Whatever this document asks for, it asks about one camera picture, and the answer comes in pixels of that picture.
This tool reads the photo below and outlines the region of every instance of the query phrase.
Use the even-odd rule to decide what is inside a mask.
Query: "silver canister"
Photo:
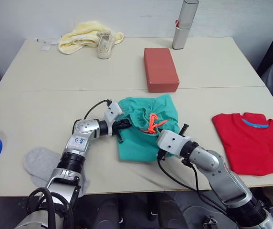
[[[184,0],[179,18],[176,22],[176,32],[172,43],[173,49],[183,49],[188,38],[197,7],[198,0]]]

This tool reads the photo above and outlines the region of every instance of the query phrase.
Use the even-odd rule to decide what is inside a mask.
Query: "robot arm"
[[[162,150],[184,158],[184,164],[196,165],[240,228],[273,229],[272,216],[261,208],[243,181],[226,167],[221,155],[203,149],[189,136],[170,130],[162,131],[157,144]]]
[[[79,190],[83,186],[83,179],[81,176],[84,162],[90,149],[90,144],[94,139],[100,136],[117,135],[118,140],[122,142],[119,130],[129,128],[131,126],[129,120],[123,119],[116,122],[116,118],[122,114],[120,106],[112,101],[107,102],[108,109],[105,111],[104,120],[77,120],[74,123],[72,136],[69,138],[61,160],[49,178],[46,185],[49,193],[56,193],[57,196],[64,198],[67,203],[74,208],[78,198]],[[47,205],[46,201],[42,199],[39,201],[40,207]],[[55,224],[56,229],[63,228],[63,214],[59,210],[64,207],[63,200],[53,196],[53,205],[55,205]],[[48,225],[48,211],[36,210],[29,214],[17,227],[20,229],[41,229],[50,228]]]

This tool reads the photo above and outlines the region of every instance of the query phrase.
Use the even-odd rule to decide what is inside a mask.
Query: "red t-shirt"
[[[263,176],[273,173],[273,120],[263,114],[219,114],[212,118],[232,170]]]

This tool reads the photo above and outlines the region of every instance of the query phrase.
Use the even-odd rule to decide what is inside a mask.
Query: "red block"
[[[179,78],[168,48],[145,48],[144,63],[149,92],[177,90]]]

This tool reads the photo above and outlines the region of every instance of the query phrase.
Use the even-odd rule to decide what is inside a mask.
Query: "orange drawstring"
[[[158,120],[157,115],[155,113],[151,113],[150,116],[149,116],[149,127],[148,127],[148,130],[142,130],[141,129],[141,131],[143,131],[145,133],[156,134],[157,131],[154,128],[156,128],[158,126],[161,126],[161,125],[163,125],[163,124],[165,124],[165,123],[168,122],[168,120],[165,120],[165,121],[160,122],[158,124],[154,124],[155,119]]]

